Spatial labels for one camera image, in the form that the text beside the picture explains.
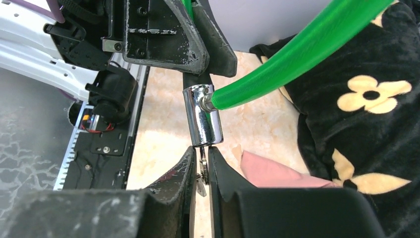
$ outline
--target black plastic bracket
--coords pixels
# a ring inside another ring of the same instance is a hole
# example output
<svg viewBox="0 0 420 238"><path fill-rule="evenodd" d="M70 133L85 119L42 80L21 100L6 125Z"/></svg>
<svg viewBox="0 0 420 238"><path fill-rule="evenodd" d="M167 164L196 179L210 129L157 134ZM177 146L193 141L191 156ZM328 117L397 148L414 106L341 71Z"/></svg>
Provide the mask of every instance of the black plastic bracket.
<svg viewBox="0 0 420 238"><path fill-rule="evenodd" d="M209 54L181 0L126 0L124 60L201 74Z"/></svg>

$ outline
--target metal pin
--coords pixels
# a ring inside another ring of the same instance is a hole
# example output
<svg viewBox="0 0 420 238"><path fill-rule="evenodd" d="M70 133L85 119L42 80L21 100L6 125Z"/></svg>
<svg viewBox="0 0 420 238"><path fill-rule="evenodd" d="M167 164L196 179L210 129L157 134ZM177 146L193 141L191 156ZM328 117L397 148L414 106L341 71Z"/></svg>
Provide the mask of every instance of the metal pin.
<svg viewBox="0 0 420 238"><path fill-rule="evenodd" d="M205 184L209 184L209 169L207 167L206 151L204 146L200 147L200 171Z"/></svg>

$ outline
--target metal connector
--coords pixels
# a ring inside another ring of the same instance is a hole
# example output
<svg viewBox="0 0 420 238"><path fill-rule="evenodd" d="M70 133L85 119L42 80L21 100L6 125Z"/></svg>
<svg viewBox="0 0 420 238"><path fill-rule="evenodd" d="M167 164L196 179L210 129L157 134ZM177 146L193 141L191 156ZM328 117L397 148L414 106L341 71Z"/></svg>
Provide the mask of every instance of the metal connector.
<svg viewBox="0 0 420 238"><path fill-rule="evenodd" d="M211 102L212 95L213 93L209 93L205 95L203 98L201 98L200 100L200 107L208 113L217 111L217 109L214 107L213 103Z"/></svg>
<svg viewBox="0 0 420 238"><path fill-rule="evenodd" d="M183 91L188 126L194 147L210 146L223 142L219 111L209 112L201 106L203 98L213 92L214 89L211 84L194 85Z"/></svg>

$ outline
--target flower pattern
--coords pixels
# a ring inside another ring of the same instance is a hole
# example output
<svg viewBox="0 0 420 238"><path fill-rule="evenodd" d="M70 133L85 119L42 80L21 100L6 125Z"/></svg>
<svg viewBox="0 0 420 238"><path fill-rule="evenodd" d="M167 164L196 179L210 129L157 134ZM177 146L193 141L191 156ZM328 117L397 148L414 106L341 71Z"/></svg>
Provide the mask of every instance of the flower pattern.
<svg viewBox="0 0 420 238"><path fill-rule="evenodd" d="M343 186L345 181L350 181L357 186L359 192L364 194L387 193L411 182L410 180L380 173L354 176L355 168L353 164L337 149L334 149L332 160L334 161L334 169L338 173L338 179L332 181L339 186Z"/></svg>
<svg viewBox="0 0 420 238"><path fill-rule="evenodd" d="M391 3L391 5L394 5L394 4L396 4L396 3L398 3L399 1L398 0L394 0L392 3ZM383 13L386 11L386 9L385 10L383 10L375 19L373 19L372 21L371 21L371 23L373 23L373 24L375 24L375 25L377 25L377 26L379 26L379 27L382 27L383 28L383 26L382 26L382 15L383 15Z"/></svg>
<svg viewBox="0 0 420 238"><path fill-rule="evenodd" d="M405 80L378 84L376 79L368 75L351 78L347 86L353 92L346 93L337 100L338 108L345 112L353 112L364 107L365 111L374 114L392 111L398 104L393 97L408 93L412 89L411 84Z"/></svg>

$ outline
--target purple wire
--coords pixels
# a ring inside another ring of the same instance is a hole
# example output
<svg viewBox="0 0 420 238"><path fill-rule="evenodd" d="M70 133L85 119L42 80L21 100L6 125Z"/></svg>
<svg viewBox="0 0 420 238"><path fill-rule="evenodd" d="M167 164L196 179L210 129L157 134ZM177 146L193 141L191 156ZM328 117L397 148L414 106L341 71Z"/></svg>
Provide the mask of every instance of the purple wire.
<svg viewBox="0 0 420 238"><path fill-rule="evenodd" d="M50 17L58 21L59 23L65 22L64 16L61 13L60 6L58 5L57 0L47 0L48 7L50 8L49 11L40 6L37 6L35 4L32 4L24 0L9 0L9 1L17 5L21 5L22 7L25 7L29 10L32 10L42 15L45 15L47 17Z"/></svg>

